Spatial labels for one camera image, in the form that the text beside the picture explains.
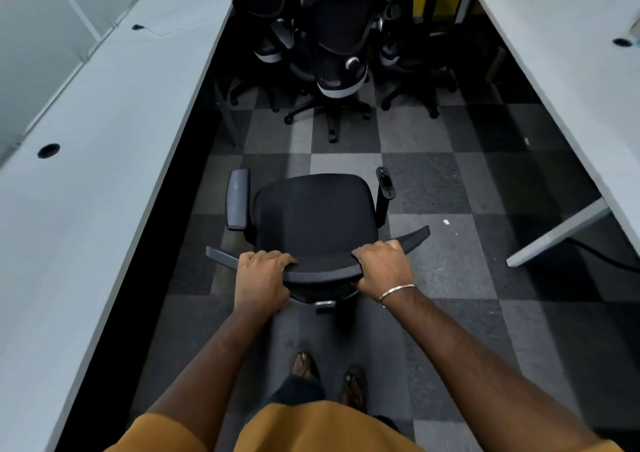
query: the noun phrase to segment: bracelet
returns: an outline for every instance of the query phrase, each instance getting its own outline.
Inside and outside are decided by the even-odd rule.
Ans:
[[[385,309],[387,309],[385,307],[385,305],[382,303],[382,299],[384,299],[387,295],[394,293],[396,290],[400,290],[400,289],[404,289],[405,287],[415,287],[418,288],[415,284],[405,284],[405,285],[399,285],[398,287],[394,287],[392,289],[389,289],[388,291],[386,291],[384,294],[382,294],[380,296],[380,298],[378,299],[378,303],[384,307]]]

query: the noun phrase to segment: hand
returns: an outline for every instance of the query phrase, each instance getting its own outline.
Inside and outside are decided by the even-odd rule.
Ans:
[[[296,260],[277,250],[240,255],[234,311],[251,309],[267,318],[278,311],[289,300],[289,289],[282,282],[282,270],[290,263],[296,263]]]
[[[362,278],[356,288],[374,300],[399,285],[413,284],[411,266],[396,239],[377,241],[351,252],[362,265]]]

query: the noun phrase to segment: desk surface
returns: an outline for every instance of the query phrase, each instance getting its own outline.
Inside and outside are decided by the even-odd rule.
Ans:
[[[640,254],[640,0],[480,3]]]
[[[132,36],[198,1],[208,21]],[[55,447],[230,6],[140,0],[0,171],[1,450]]]

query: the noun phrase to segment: floor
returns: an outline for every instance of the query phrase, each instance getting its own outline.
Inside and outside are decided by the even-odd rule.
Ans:
[[[522,268],[505,259],[599,198],[593,183],[530,86],[439,91],[432,120],[411,96],[380,109],[392,86],[364,84],[370,121],[344,112],[329,144],[323,114],[292,126],[264,92],[241,97],[234,118],[243,147],[218,131],[193,206],[131,416],[144,412],[232,310],[234,275],[206,245],[248,248],[224,226],[230,171],[252,170],[252,191],[316,173],[362,176],[377,194],[375,169],[391,173],[397,197],[381,238],[429,224],[410,260],[423,293],[588,425],[636,450],[640,435],[640,278],[562,243]],[[302,101],[278,90],[284,108]],[[627,264],[637,257],[609,217],[577,238]],[[442,381],[388,312],[364,298],[343,335],[330,315],[290,302],[249,353],[217,450],[230,451],[245,415],[287,375],[301,346],[315,356],[329,397],[348,365],[366,369],[372,414],[384,414],[426,450],[479,451]]]

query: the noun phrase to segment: office chair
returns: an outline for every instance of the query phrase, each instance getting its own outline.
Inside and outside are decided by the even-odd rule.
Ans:
[[[246,43],[259,61],[245,66],[248,76],[229,92],[231,105],[238,105],[238,97],[247,90],[261,86],[267,93],[274,112],[275,96],[270,80],[273,79],[273,65],[282,60],[282,48],[274,37],[270,24],[283,15],[286,0],[232,0],[234,10],[241,24],[241,33]]]
[[[284,118],[314,107],[324,107],[328,117],[329,142],[337,141],[333,119],[340,107],[350,107],[371,118],[371,106],[355,93],[365,83],[367,36],[386,0],[300,0],[300,20],[292,33],[283,23],[271,26],[286,49],[289,68],[309,84],[315,97],[296,107]]]
[[[412,93],[428,109],[429,116],[436,119],[440,115],[435,90],[436,78],[450,92],[458,89],[446,55],[442,59],[443,53],[451,51],[451,40],[444,34],[431,34],[436,1],[425,0],[423,21],[418,25],[413,23],[413,0],[390,0],[385,10],[380,49],[381,70],[376,73],[376,79],[382,81],[395,74],[404,80],[383,98],[380,104],[382,110],[389,110],[391,102],[399,94]],[[437,74],[431,71],[443,67],[444,71]]]
[[[281,180],[261,188],[250,211],[250,172],[236,169],[227,185],[227,228],[243,231],[255,250],[290,253],[298,263],[283,275],[293,299],[312,304],[318,313],[332,312],[355,294],[352,282],[362,267],[351,251],[378,241],[387,219],[389,201],[396,196],[384,167],[376,170],[378,201],[373,205],[369,185],[353,174],[313,174]],[[405,253],[429,236],[429,227],[398,239]],[[207,247],[216,262],[237,269],[239,253]]]

